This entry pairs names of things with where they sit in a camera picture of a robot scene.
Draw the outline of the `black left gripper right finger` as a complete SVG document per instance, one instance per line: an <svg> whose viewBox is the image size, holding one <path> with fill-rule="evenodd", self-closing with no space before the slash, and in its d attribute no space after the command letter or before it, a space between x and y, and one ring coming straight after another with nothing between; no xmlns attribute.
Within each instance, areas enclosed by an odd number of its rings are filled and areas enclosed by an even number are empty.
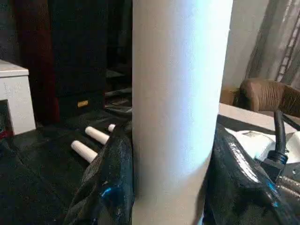
<svg viewBox="0 0 300 225"><path fill-rule="evenodd" d="M291 206L238 140L217 124L206 198L217 225L298 225Z"/></svg>

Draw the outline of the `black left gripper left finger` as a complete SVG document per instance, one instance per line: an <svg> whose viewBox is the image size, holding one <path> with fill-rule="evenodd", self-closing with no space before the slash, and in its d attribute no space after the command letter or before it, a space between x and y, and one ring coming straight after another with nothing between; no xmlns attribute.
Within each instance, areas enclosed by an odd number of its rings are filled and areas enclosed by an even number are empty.
<svg viewBox="0 0 300 225"><path fill-rule="evenodd" d="M113 130L87 167L65 225L129 225L134 203L132 124Z"/></svg>

